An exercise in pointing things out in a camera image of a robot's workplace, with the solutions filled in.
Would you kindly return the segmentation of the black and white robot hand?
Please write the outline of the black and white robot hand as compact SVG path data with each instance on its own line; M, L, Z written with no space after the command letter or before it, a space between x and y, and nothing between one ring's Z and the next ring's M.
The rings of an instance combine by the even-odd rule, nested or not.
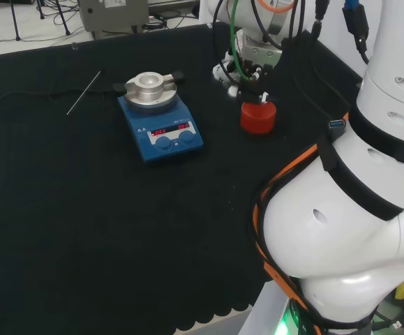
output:
M234 46L229 46L224 54L214 39L214 52L218 64L213 67L212 75L226 89L229 98L257 104L271 100L264 83L280 61L281 50L247 36L240 29L234 35Z

